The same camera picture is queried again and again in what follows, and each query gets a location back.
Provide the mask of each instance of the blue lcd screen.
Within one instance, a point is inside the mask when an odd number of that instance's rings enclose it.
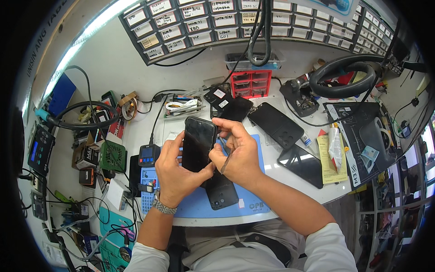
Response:
[[[153,155],[153,148],[144,148],[142,149],[142,157],[147,158]]]
[[[37,147],[38,147],[38,142],[35,142],[35,145],[33,146],[32,157],[30,158],[32,161],[35,160],[35,154],[36,154],[36,148]]]

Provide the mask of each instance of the red parts organizer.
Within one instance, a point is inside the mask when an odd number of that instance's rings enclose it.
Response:
[[[252,70],[234,72],[231,75],[233,97],[243,98],[265,97],[269,94],[272,70]]]

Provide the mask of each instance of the left hand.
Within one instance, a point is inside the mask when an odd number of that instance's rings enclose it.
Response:
[[[204,181],[213,176],[214,164],[211,162],[198,173],[191,172],[181,165],[184,131],[175,140],[167,140],[161,150],[155,166],[160,183],[159,201],[167,207],[175,208]]]

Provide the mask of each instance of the yellow paper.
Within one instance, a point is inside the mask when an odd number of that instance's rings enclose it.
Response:
[[[340,172],[337,173],[334,165],[332,164],[331,158],[328,153],[329,137],[327,135],[317,137],[317,142],[319,144],[320,151],[320,161],[322,163],[322,179],[323,184],[340,182],[348,180],[348,167],[346,165],[345,147],[343,145],[343,140],[340,137],[341,144],[341,168]]]

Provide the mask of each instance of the right hand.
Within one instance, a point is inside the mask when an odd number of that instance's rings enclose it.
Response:
[[[258,150],[255,139],[248,134],[240,122],[221,118],[213,118],[211,121],[222,130],[220,133],[222,138],[226,137],[228,132],[232,133],[226,145],[233,152],[223,173],[221,169],[227,157],[222,153],[221,145],[215,144],[208,154],[217,170],[230,181],[244,188],[254,185],[258,178],[264,175],[258,164]]]

